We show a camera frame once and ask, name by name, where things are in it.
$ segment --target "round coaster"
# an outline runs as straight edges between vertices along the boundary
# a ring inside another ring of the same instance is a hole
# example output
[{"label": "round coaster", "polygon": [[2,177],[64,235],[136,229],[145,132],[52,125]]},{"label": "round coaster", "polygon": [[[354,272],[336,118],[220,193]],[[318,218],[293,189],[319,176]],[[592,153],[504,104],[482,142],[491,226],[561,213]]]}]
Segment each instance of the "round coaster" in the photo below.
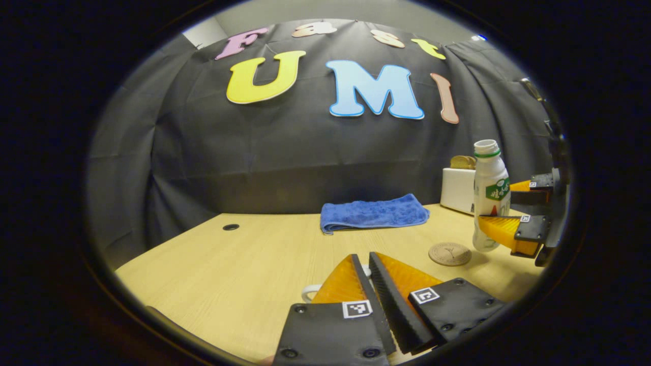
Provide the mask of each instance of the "round coaster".
[{"label": "round coaster", "polygon": [[470,249],[457,243],[438,243],[430,248],[430,258],[444,266],[461,266],[472,256]]}]

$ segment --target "green bottle label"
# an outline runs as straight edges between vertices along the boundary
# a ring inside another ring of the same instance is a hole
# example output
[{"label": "green bottle label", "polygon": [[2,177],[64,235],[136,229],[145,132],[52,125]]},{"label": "green bottle label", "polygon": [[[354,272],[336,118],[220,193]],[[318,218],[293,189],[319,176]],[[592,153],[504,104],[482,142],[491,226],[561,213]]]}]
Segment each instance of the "green bottle label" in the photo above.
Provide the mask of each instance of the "green bottle label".
[{"label": "green bottle label", "polygon": [[492,186],[486,187],[486,198],[492,199],[493,201],[502,201],[502,198],[510,190],[509,179],[500,179],[497,183]]}]

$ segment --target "gray wall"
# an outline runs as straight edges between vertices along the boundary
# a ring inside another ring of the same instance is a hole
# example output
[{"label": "gray wall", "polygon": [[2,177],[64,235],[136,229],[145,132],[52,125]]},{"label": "gray wall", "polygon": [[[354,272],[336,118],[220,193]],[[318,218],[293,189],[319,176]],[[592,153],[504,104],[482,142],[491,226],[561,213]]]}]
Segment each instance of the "gray wall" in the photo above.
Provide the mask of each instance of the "gray wall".
[{"label": "gray wall", "polygon": [[203,48],[228,36],[290,20],[340,18],[370,21],[441,44],[469,40],[481,30],[406,0],[251,0],[208,18],[184,35]]}]

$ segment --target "white mug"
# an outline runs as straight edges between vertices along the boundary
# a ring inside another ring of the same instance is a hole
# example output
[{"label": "white mug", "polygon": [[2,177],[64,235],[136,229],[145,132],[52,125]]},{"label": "white mug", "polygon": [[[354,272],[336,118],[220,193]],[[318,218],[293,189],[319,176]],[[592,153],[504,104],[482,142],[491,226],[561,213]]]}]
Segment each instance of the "white mug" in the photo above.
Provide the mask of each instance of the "white mug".
[{"label": "white mug", "polygon": [[[364,274],[366,275],[367,278],[370,277],[370,268],[364,264],[362,264],[362,268],[364,269]],[[301,297],[303,298],[303,301],[305,303],[311,303],[312,298],[307,296],[308,294],[311,294],[312,292],[318,292],[321,289],[322,285],[307,285],[303,287],[303,291],[301,291]]]}]

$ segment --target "mug handle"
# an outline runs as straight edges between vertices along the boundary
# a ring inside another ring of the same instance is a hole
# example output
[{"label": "mug handle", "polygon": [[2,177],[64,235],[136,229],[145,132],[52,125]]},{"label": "mug handle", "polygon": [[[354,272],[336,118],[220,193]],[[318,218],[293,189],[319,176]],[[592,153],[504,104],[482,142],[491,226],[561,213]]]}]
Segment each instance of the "mug handle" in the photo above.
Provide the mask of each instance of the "mug handle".
[{"label": "mug handle", "polygon": [[301,297],[303,298],[303,301],[305,303],[311,303],[312,299],[307,296],[307,294],[311,292],[317,292],[321,289],[321,285],[307,285],[303,288],[303,291],[301,291]]}]

